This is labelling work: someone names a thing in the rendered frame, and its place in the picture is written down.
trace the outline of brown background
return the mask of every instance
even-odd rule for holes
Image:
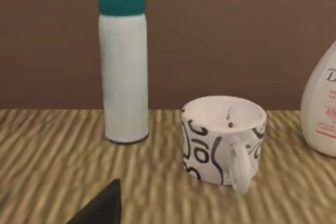
[[[209,94],[298,109],[336,0],[148,0],[150,108]],[[101,108],[97,0],[0,0],[0,107]]]

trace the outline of water bottle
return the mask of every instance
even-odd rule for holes
[[[131,144],[148,136],[145,0],[98,0],[105,136]]]

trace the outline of striped table surface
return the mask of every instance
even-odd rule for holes
[[[180,112],[150,112],[150,137],[104,139],[100,110],[0,110],[0,223],[66,223],[121,179],[122,224],[336,223],[336,159],[304,142],[298,111],[270,111],[249,192],[182,168]]]

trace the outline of patterned cup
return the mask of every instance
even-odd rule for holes
[[[182,109],[183,166],[197,179],[244,194],[258,171],[266,112],[237,97],[209,96]]]

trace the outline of mug rim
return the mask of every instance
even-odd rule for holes
[[[187,109],[185,110],[185,112],[182,112],[182,118],[185,119],[192,119],[194,124],[197,124],[199,126],[203,126],[205,128],[207,128],[208,130],[212,131],[212,132],[217,132],[217,133],[237,133],[237,132],[242,132],[242,131],[246,131],[246,130],[250,130],[253,129],[255,127],[261,126],[262,124],[266,123],[267,120],[267,114],[266,111],[257,103],[252,102],[250,100],[247,100],[245,98],[240,98],[240,97],[234,97],[234,96],[230,96],[230,95],[207,95],[205,97],[200,97],[200,98],[196,98],[194,100],[191,100],[190,102],[186,103],[182,109],[186,108],[188,105],[194,103],[195,101],[199,101],[205,98],[223,98],[223,99],[234,99],[236,101],[243,101],[246,103],[249,103],[251,105],[253,105],[255,108],[257,108],[260,111],[261,114],[261,118],[255,122],[253,122],[250,125],[246,125],[246,126],[241,126],[241,127],[234,127],[234,128],[227,128],[227,127],[222,127],[222,126],[210,126],[210,125],[204,125],[204,123],[200,123],[199,121],[191,118],[190,116],[188,116],[188,112]]]

